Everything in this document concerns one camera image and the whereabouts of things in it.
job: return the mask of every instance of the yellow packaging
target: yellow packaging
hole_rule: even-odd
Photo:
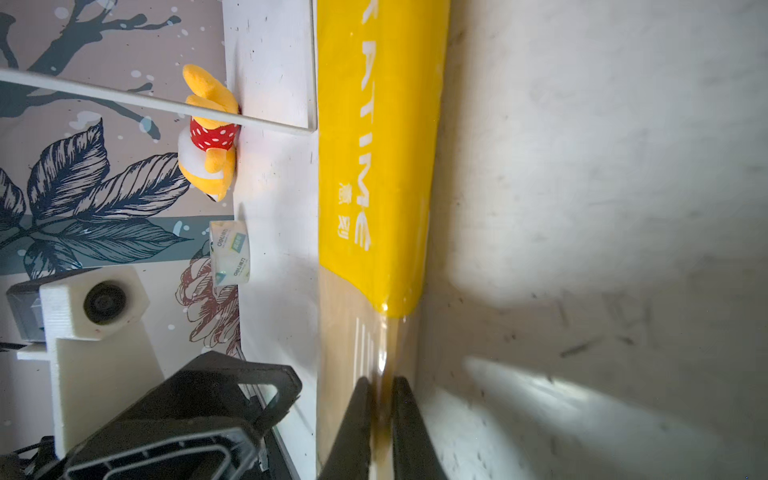
[[[448,18],[448,0],[318,1],[321,463],[359,373],[388,421],[398,328],[422,292]]]

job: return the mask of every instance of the stuffed animal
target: stuffed animal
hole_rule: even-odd
[[[204,69],[184,66],[184,80],[194,94],[187,104],[239,113],[232,92]],[[179,169],[195,187],[219,202],[227,195],[235,171],[235,135],[240,125],[192,117],[179,134]]]

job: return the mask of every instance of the leaf pattern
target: leaf pattern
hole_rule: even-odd
[[[205,242],[190,259],[190,266],[181,274],[176,300],[185,306],[184,312],[195,327],[191,342],[202,341],[207,348],[227,343],[227,355],[240,351],[240,304],[236,285],[214,289],[210,252]]]
[[[31,280],[82,267],[74,252],[61,242],[35,240],[24,255],[24,268]]]
[[[74,215],[92,221],[149,217],[170,207],[189,186],[176,153],[155,155],[95,188],[80,201]]]
[[[0,230],[16,227],[25,211],[27,204],[22,189],[16,187],[0,168]]]
[[[82,220],[67,225],[58,237],[76,250],[96,260],[128,263],[146,260],[174,245],[189,240],[177,237],[146,219],[89,223]]]
[[[103,121],[50,144],[40,154],[27,182],[36,220],[71,212],[107,176]]]

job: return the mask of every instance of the white bar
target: white bar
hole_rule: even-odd
[[[48,361],[48,348],[44,343],[32,343],[23,349],[16,350],[16,359]]]
[[[176,114],[190,115],[192,117],[226,121],[228,124],[266,128],[272,131],[280,131],[288,134],[308,135],[317,130],[316,123],[311,124],[310,127],[286,125],[261,118],[247,117],[246,115],[228,114],[210,108],[194,107],[179,101],[148,97],[146,95],[86,84],[79,81],[65,80],[63,78],[33,73],[31,71],[15,70],[14,68],[0,68],[0,81],[28,85],[30,87],[46,88],[48,90],[64,91],[69,94],[116,101],[123,104],[137,105],[138,107],[155,108],[157,110],[170,111]]]

